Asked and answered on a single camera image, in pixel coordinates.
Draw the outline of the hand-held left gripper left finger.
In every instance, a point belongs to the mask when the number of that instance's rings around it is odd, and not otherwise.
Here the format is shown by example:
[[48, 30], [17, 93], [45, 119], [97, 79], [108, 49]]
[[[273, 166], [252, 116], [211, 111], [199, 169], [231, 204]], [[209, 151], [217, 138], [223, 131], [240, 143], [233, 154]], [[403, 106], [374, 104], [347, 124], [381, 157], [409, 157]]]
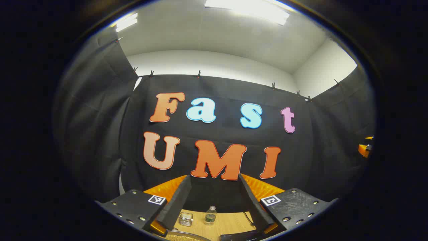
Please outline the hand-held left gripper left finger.
[[173, 230], [191, 189], [191, 178], [184, 175], [151, 191], [130, 189], [110, 201], [96, 201], [96, 204], [140, 232], [165, 237]]

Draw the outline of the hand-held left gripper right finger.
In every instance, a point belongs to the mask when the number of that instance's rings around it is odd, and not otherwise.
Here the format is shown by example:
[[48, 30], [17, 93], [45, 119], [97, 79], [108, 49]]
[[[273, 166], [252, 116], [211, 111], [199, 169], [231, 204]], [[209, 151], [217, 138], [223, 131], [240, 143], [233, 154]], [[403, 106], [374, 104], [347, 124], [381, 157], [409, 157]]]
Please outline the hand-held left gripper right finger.
[[245, 174], [238, 175], [245, 209], [262, 235], [282, 235], [300, 229], [331, 209], [330, 202], [298, 188], [283, 190]]

